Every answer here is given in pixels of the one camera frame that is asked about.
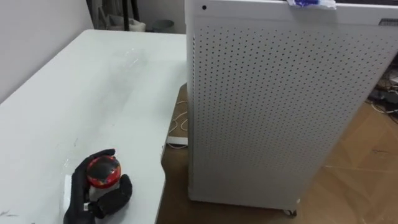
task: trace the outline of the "red ball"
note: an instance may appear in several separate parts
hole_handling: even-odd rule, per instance
[[[116,184],[121,176],[119,161],[114,156],[101,156],[88,164],[88,182],[97,189],[107,189]]]

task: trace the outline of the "scratch mark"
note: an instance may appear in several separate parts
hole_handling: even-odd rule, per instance
[[[0,213],[0,217],[3,216],[3,215],[7,215],[9,212],[10,212],[10,210],[1,212]]]
[[[0,213],[0,217],[18,217],[18,215],[15,214],[9,214],[10,210],[3,211]]]
[[[389,154],[389,152],[386,152],[386,151],[383,151],[383,150],[377,150],[377,149],[373,149],[372,152],[375,153],[375,154],[377,154],[377,153]]]

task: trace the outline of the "table surface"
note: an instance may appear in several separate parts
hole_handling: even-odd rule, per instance
[[[65,174],[107,148],[133,196],[99,223],[155,223],[185,43],[185,35],[84,31],[4,101],[0,223],[58,223]]]

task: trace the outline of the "gloved hand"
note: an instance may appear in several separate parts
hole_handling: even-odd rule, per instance
[[[114,214],[128,203],[132,195],[132,185],[129,176],[124,174],[120,178],[118,189],[106,193],[96,202],[90,202],[88,209],[84,208],[84,203],[89,202],[90,184],[86,173],[88,164],[101,156],[113,156],[114,152],[114,149],[107,149],[92,154],[75,169],[72,174],[70,204],[63,217],[64,224],[95,224],[95,217],[104,218]]]

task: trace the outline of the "cable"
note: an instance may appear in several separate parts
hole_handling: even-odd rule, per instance
[[[178,103],[176,103],[176,105],[179,105],[179,104],[181,104],[181,103],[188,103],[188,101],[186,101],[186,100],[179,101]],[[183,115],[185,115],[185,114],[187,114],[187,113],[188,113],[188,111],[183,112],[183,113],[180,113],[177,117],[175,117],[175,118],[172,120],[172,122],[175,123],[175,126],[174,126],[172,129],[170,129],[169,134],[170,134],[171,132],[173,132],[173,131],[178,127],[178,121],[177,121],[177,120],[178,120],[181,116],[183,116]],[[184,121],[183,123],[181,123],[181,125],[180,125],[181,130],[183,130],[183,131],[188,131],[187,129],[185,129],[185,128],[182,127],[183,124],[185,124],[187,121],[188,121],[188,119],[185,119],[185,121]],[[170,147],[173,148],[173,149],[183,149],[183,148],[185,148],[185,147],[188,146],[188,145],[184,145],[184,146],[173,146],[173,145],[171,145],[171,144],[169,144],[169,143],[167,143],[167,145],[170,146]]]
[[[385,111],[385,110],[382,110],[382,109],[380,109],[380,108],[378,108],[377,106],[375,106],[374,105],[374,103],[371,103],[371,106],[373,107],[373,109],[375,110],[375,111],[377,111],[377,112],[379,112],[379,113],[395,113],[395,112],[398,112],[398,110],[392,110],[392,111]]]

